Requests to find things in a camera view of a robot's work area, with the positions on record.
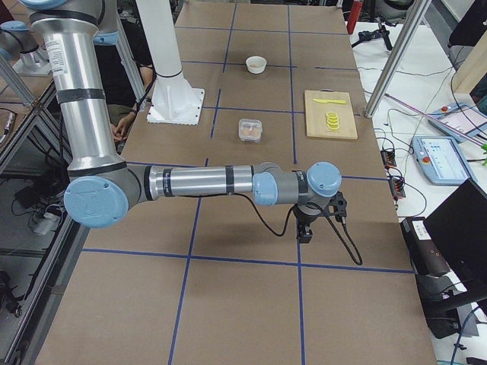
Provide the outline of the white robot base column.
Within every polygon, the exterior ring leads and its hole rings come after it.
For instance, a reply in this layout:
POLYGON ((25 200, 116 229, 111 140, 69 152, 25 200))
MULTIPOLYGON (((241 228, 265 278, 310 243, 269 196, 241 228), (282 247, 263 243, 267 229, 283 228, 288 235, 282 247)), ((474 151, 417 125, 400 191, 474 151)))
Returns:
POLYGON ((168 0, 136 2, 151 53, 156 80, 148 121, 197 125, 205 96, 185 79, 168 0))

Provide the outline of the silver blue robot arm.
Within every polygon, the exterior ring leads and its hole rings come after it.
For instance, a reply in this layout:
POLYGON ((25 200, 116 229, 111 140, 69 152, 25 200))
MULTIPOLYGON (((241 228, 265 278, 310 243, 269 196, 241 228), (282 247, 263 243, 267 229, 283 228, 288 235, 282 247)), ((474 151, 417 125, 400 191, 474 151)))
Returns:
POLYGON ((13 69, 22 76, 48 76, 51 72, 47 51, 23 21, 1 24, 1 56, 14 62, 13 69))
POLYGON ((127 163, 116 152, 94 48, 98 39, 116 41, 116 3, 28 1, 26 6, 48 51, 72 150, 64 205, 74 221, 108 227, 135 205, 161 197, 239 195, 255 207, 288 205, 302 243, 310 241, 310 226, 319 217, 328 220, 338 238, 348 238, 342 176, 331 163, 292 172, 273 163, 190 168, 127 163))

